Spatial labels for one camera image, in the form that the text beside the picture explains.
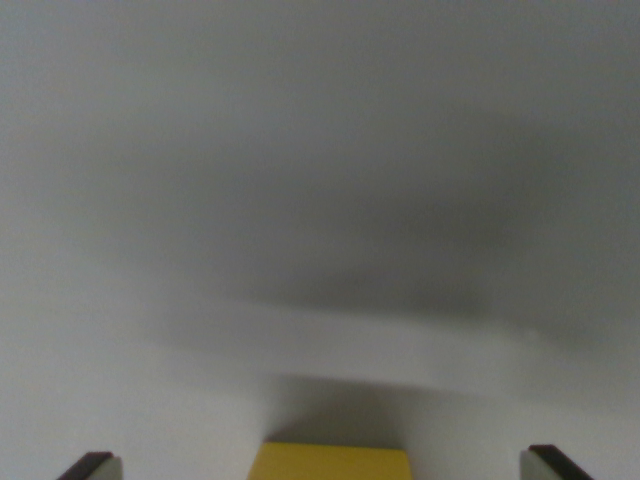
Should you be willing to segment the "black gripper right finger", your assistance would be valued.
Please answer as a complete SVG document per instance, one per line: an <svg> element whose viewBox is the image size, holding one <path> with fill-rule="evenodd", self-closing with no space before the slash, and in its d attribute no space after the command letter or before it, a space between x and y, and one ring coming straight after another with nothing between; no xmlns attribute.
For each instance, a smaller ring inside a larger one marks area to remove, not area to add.
<svg viewBox="0 0 640 480"><path fill-rule="evenodd" d="M578 464L552 444L530 445L520 452L521 480L593 480Z"/></svg>

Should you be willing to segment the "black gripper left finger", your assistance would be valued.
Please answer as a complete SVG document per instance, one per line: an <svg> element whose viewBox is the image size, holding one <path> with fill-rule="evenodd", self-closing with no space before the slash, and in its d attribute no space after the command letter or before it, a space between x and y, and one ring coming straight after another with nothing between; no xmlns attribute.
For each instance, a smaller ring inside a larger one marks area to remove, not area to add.
<svg viewBox="0 0 640 480"><path fill-rule="evenodd" d="M122 480L122 459L112 452L87 452L58 480Z"/></svg>

